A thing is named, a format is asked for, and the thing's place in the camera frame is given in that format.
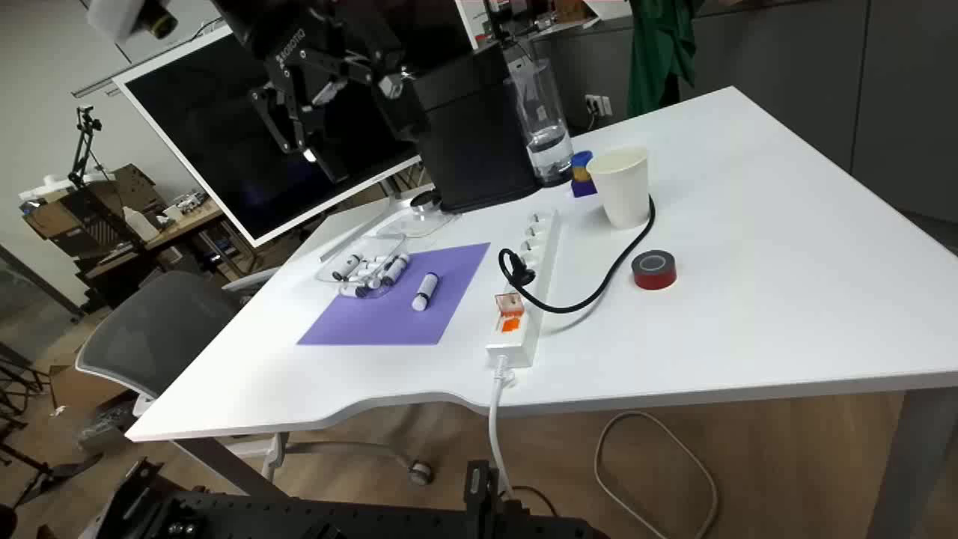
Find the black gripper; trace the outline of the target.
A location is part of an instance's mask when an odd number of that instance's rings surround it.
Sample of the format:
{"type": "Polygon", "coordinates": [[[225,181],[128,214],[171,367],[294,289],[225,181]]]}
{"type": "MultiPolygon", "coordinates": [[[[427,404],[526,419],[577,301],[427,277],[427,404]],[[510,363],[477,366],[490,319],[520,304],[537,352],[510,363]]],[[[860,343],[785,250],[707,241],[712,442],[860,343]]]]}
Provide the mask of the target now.
{"type": "Polygon", "coordinates": [[[376,0],[213,0],[236,42],[263,65],[252,98],[285,151],[319,162],[327,108],[343,80],[408,90],[405,44],[376,0]]]}

